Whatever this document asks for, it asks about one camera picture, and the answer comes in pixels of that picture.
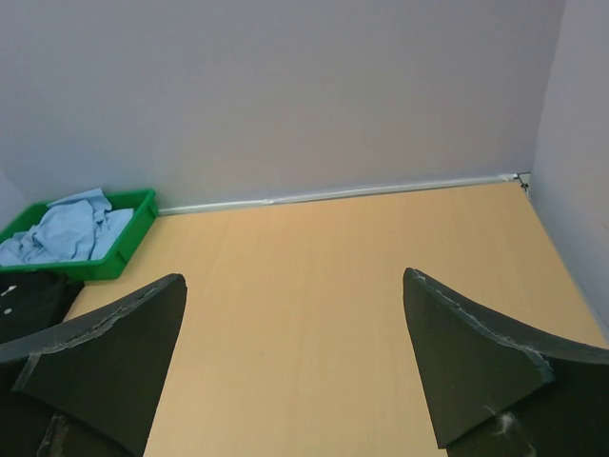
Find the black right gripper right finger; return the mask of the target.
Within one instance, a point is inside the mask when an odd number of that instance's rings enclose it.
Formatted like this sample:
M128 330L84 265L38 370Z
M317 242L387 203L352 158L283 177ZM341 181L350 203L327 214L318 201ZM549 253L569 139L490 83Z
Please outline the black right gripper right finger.
M438 448L607 455L607 349L528 326L414 268L403 308Z

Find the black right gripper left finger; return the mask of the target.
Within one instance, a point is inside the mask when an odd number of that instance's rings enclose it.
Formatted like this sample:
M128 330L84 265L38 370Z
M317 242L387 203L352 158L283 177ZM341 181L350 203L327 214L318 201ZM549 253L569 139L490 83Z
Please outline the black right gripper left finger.
M1 341L4 456L141 456L183 322L166 275L108 305Z

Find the light blue long sleeve shirt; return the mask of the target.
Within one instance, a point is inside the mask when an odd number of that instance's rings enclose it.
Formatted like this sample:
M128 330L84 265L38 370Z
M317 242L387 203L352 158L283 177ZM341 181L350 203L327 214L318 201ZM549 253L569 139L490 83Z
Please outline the light blue long sleeve shirt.
M56 200L48 204L38 224L1 243L1 265L100 260L133 214L133 209L115 209L101 189Z

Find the folded black shirt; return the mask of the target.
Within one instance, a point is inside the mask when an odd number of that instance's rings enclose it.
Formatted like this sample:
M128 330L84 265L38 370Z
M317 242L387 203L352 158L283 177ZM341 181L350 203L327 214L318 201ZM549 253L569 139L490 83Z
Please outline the folded black shirt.
M83 281L51 271L1 274L1 343L60 324Z

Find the green plastic tray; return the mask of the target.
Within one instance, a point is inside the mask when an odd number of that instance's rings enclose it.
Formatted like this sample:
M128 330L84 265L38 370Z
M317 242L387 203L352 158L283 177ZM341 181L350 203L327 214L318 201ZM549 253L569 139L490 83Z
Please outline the green plastic tray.
M159 210L154 189L137 189L104 193L115 209L133 209L134 214L117 241L100 260L3 267L3 273L39 270L63 273L72 280L100 281L118 278L144 240L156 220ZM27 207L1 231L1 243L13 234L28 230L40 222L51 202L39 202Z

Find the white edge strip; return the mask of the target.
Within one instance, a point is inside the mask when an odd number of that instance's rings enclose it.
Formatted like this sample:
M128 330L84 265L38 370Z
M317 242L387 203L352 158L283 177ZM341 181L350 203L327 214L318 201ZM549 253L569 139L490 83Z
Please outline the white edge strip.
M452 188L463 188L480 185L494 185L517 182L520 183L520 175L518 173L506 173L497 176L488 176L481 178L466 178L466 179L454 179L454 180L441 180L433 182L421 182L414 184L400 184L391 186L379 186L379 187L365 187L357 189L343 189L324 191L308 194L299 194L285 197L269 197L264 199L234 201L225 203L212 203L202 205L190 205L182 207L173 207L166 209L159 209L161 216L173 216L182 214L192 214L201 212L212 212L212 211L223 211L223 210L234 210L234 209L247 209L247 208L259 208L267 206L277 205L291 205L309 202L319 202L326 200L337 200L345 198L365 197L373 195L384 195L393 193L404 193L411 191L421 190L433 190L433 189L452 189Z

